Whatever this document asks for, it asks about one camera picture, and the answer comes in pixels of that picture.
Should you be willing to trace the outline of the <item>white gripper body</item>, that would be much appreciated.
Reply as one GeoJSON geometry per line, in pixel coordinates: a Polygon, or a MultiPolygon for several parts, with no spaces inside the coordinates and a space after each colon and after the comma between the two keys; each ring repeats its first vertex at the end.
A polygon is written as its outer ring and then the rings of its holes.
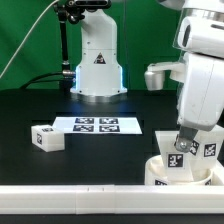
{"type": "Polygon", "coordinates": [[[177,123],[212,130],[224,110],[224,59],[186,52],[177,62],[150,64],[144,74],[149,91],[163,88],[167,70],[172,80],[183,84],[177,123]]]}

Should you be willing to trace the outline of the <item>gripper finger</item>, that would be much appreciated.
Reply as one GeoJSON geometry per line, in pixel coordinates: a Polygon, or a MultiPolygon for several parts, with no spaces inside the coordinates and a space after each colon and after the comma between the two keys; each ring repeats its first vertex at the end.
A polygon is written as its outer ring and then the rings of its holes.
{"type": "Polygon", "coordinates": [[[181,126],[174,144],[176,150],[179,152],[188,153],[196,134],[196,129],[181,126]]]}

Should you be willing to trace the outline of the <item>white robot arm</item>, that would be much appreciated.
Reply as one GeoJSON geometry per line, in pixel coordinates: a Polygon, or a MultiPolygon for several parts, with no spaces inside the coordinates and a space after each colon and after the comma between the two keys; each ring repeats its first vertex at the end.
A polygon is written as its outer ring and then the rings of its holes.
{"type": "MultiPolygon", "coordinates": [[[[176,62],[151,64],[144,74],[150,91],[163,88],[165,72],[182,84],[176,149],[187,152],[200,130],[210,131],[224,111],[224,0],[157,0],[179,10],[176,62]]],[[[117,28],[104,13],[112,0],[69,0],[70,18],[81,24],[82,59],[72,91],[88,99],[111,98],[127,89],[117,62],[117,28]]]]}

